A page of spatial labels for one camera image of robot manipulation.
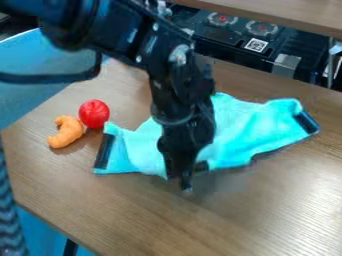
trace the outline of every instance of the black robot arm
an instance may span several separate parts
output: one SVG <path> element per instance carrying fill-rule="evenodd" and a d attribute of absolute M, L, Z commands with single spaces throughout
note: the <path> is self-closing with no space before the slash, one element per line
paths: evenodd
<path fill-rule="evenodd" d="M 197 154 L 215 133 L 214 81 L 191 36 L 165 18 L 163 2 L 2 0 L 0 10 L 38 17 L 43 33 L 62 49 L 93 49 L 145 70 L 168 176 L 180 177 L 182 189 L 191 187 Z"/>

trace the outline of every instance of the white label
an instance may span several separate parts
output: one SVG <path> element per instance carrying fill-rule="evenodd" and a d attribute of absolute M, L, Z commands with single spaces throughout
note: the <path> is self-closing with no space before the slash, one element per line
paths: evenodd
<path fill-rule="evenodd" d="M 262 52 L 266 46 L 268 45 L 268 42 L 262 41 L 256 38 L 252 38 L 248 44 L 245 46 L 245 49 L 253 51 L 253 52 Z"/>

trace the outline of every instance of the wooden table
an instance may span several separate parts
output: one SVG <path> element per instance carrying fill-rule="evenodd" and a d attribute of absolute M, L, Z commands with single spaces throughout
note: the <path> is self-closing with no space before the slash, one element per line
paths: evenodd
<path fill-rule="evenodd" d="M 233 64 L 217 89 L 240 99 L 299 98 L 320 135 L 234 171 L 194 179 L 194 193 L 157 177 L 97 177 L 101 132 L 51 151 L 53 119 L 98 98 L 134 129 L 149 115 L 147 76 L 112 61 L 3 132 L 17 202 L 100 255 L 342 255 L 342 95 Z"/>

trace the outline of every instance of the towel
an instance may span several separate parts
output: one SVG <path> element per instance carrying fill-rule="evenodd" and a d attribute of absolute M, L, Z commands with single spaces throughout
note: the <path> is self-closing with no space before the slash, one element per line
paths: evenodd
<path fill-rule="evenodd" d="M 238 100 L 224 93 L 212 96 L 216 133 L 196 162 L 206 161 L 209 171 L 240 167 L 254 155 L 299 142 L 319 132 L 318 124 L 296 99 L 276 99 L 264 104 Z M 108 122 L 94 173 L 105 175 L 140 172 L 167 179 L 157 141 L 162 127 L 149 118 L 136 131 Z"/>

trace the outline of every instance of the cable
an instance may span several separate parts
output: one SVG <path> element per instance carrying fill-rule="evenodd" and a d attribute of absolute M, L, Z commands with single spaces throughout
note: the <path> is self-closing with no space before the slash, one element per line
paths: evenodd
<path fill-rule="evenodd" d="M 0 72 L 0 81 L 9 84 L 58 84 L 58 83 L 74 83 L 79 81 L 91 80 L 101 72 L 102 54 L 96 52 L 94 65 L 86 71 L 78 74 L 67 75 L 17 75 L 11 73 Z"/>

